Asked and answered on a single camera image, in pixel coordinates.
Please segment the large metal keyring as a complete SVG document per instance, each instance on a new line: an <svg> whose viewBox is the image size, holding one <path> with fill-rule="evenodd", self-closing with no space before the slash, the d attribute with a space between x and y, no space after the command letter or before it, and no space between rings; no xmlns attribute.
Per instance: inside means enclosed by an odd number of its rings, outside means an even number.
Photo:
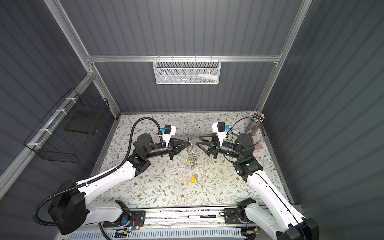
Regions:
<svg viewBox="0 0 384 240"><path fill-rule="evenodd" d="M187 141L190 143L187 149L188 158L187 162L192 166L195 167L197 164L197 156L195 153L195 145L191 138L187 138Z"/></svg>

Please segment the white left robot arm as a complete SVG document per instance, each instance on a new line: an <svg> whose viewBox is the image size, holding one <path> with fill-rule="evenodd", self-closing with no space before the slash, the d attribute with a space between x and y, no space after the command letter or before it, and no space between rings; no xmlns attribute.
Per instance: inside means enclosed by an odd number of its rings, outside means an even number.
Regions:
<svg viewBox="0 0 384 240"><path fill-rule="evenodd" d="M78 183L62 183L48 208L54 226L61 234L67 235L86 224L118 220L126 207L113 203L107 210L98 211L91 207L91 202L119 183L142 174L150 166L150 158L168 155L173 159L189 145L188 141L174 138L166 147L152 140L137 140L132 154L125 157L121 167L111 168Z"/></svg>

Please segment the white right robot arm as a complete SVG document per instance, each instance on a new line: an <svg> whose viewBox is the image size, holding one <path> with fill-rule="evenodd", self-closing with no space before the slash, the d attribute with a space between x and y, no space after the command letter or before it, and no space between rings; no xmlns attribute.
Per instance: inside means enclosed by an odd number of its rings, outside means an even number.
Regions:
<svg viewBox="0 0 384 240"><path fill-rule="evenodd" d="M273 240L318 240L320 227L312 218L297 211L277 190L261 164L254 157L254 139L240 134L234 143L216 133L200 135L196 146L215 159L219 154L229 157L236 173L260 196L268 211L248 198L238 203L237 211L243 222L253 222Z"/></svg>

